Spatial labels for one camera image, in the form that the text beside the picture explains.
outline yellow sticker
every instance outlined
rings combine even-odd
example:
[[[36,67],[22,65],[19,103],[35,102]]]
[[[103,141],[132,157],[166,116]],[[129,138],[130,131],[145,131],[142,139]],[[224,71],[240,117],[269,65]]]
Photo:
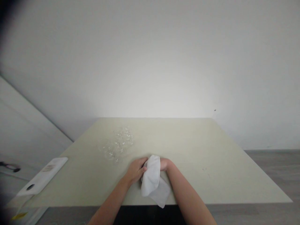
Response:
[[[22,219],[24,216],[26,216],[26,214],[26,212],[19,213],[18,215],[15,215],[12,220]]]

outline person's left hand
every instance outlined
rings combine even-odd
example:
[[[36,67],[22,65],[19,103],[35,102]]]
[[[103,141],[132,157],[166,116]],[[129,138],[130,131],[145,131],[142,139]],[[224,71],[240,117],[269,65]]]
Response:
[[[127,173],[123,177],[129,183],[129,185],[132,185],[133,183],[137,182],[141,178],[143,173],[147,170],[146,167],[142,168],[142,166],[147,160],[148,157],[140,158],[134,160],[130,164]]]

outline beige table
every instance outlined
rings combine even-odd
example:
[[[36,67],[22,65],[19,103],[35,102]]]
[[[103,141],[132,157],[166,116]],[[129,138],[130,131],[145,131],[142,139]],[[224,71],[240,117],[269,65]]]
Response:
[[[130,154],[114,165],[97,148],[113,130],[129,125],[135,136]],[[27,207],[99,206],[134,158],[156,154],[171,159],[206,204],[275,203],[291,199],[209,118],[101,118],[61,156],[69,161]],[[12,201],[11,206],[19,200]],[[175,204],[173,193],[167,204]],[[123,205],[153,205],[140,184]]]

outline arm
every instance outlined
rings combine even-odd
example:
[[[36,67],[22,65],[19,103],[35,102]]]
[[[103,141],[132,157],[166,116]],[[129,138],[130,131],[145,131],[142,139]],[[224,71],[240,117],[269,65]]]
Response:
[[[160,169],[169,176],[177,204],[187,224],[217,224],[200,196],[171,160],[161,158]]]
[[[125,176],[119,181],[109,197],[94,214],[88,225],[113,224],[128,189],[147,170],[146,167],[142,168],[147,160],[147,157],[136,159],[130,164]]]

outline forearm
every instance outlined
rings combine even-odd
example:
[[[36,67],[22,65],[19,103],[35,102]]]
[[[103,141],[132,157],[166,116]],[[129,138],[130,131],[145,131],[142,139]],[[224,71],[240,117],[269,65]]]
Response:
[[[216,224],[202,199],[172,161],[168,162],[167,174],[187,224]]]
[[[122,178],[88,225],[113,224],[129,188],[130,183]]]

